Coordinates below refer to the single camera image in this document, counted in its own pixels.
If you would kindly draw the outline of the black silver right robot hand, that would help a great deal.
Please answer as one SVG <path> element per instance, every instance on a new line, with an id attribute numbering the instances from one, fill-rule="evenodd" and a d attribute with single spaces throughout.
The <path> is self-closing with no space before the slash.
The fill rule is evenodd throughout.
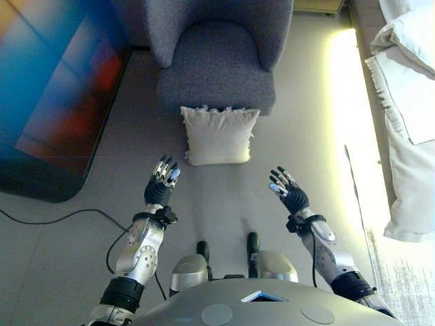
<path id="1" fill-rule="evenodd" d="M 307 194 L 286 169 L 278 166 L 277 170 L 271 170 L 269 179 L 271 180 L 268 185 L 269 189 L 278 196 L 292 215 L 309 207 Z"/>

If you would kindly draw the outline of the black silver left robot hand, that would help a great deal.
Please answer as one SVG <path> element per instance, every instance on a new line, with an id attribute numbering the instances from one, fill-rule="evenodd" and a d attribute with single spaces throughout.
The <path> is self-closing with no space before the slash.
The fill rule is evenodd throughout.
<path id="1" fill-rule="evenodd" d="M 155 165 L 144 191 L 146 204 L 159 204 L 160 206 L 168 204 L 181 174 L 178 163 L 171 164 L 171 162 L 172 157 L 164 155 Z"/>

